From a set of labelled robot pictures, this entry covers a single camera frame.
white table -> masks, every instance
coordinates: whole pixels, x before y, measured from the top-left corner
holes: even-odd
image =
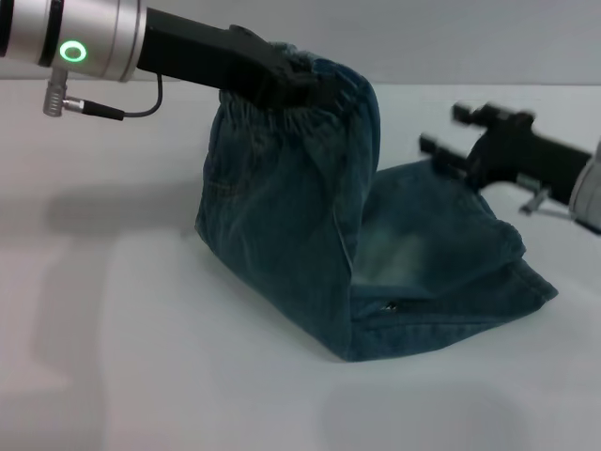
[[[152,83],[72,82],[129,110]],[[215,92],[169,83],[116,123],[41,112],[0,82],[0,450],[591,451],[601,443],[601,241],[489,189],[560,296],[447,350],[331,357],[193,233]],[[432,132],[468,150],[454,101],[530,107],[593,150],[601,88],[379,86],[380,167]]]

jeans waistband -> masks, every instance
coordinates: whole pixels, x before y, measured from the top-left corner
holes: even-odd
[[[274,47],[288,58],[311,69],[324,78],[332,77],[336,93],[327,104],[314,107],[259,110],[235,93],[220,92],[220,102],[226,118],[240,126],[267,127],[272,131],[307,132],[351,113],[366,96],[373,93],[369,82],[354,70],[309,52],[300,52],[293,45],[275,43]]]

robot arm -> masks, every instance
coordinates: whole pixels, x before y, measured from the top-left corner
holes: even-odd
[[[85,101],[66,96],[70,71],[127,82],[138,68],[236,92],[258,108],[323,101],[333,83],[244,28],[214,28],[141,0],[0,0],[0,56],[53,68],[44,112],[54,117],[64,107],[84,112]],[[87,107],[123,118],[93,102]]]
[[[453,168],[476,190],[500,181],[533,192],[522,212],[530,214],[547,199],[569,208],[571,217],[601,234],[601,146],[592,155],[532,131],[534,115],[492,104],[471,111],[457,104],[453,120],[485,128],[467,158],[422,135],[420,149],[438,168]]]

white background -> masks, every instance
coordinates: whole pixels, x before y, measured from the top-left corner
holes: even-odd
[[[72,82],[129,110],[151,83]],[[3,451],[591,451],[601,442],[601,241],[486,191],[561,293],[447,350],[344,364],[192,233],[216,93],[166,84],[148,119],[45,117],[43,82],[0,82]],[[380,167],[458,99],[538,112],[593,149],[601,88],[377,86]]]
[[[601,83],[598,0],[148,0],[397,84]],[[0,62],[0,78],[46,71]]]

cable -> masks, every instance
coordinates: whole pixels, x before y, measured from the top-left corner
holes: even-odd
[[[157,102],[155,105],[146,111],[141,111],[139,113],[125,113],[124,117],[148,117],[150,115],[154,115],[159,108],[161,108],[162,104],[162,75],[157,73]]]
[[[124,117],[148,117],[150,115],[155,114],[159,108],[161,108],[162,104],[162,76],[157,73],[157,90],[158,90],[158,98],[155,105],[146,111],[141,111],[139,113],[126,113],[123,110],[118,110],[111,106],[103,105],[101,103],[96,103],[94,101],[82,101],[83,106],[76,106],[71,111],[77,111],[78,113],[83,113],[88,116],[95,117],[104,117],[106,119],[113,120],[123,120]]]

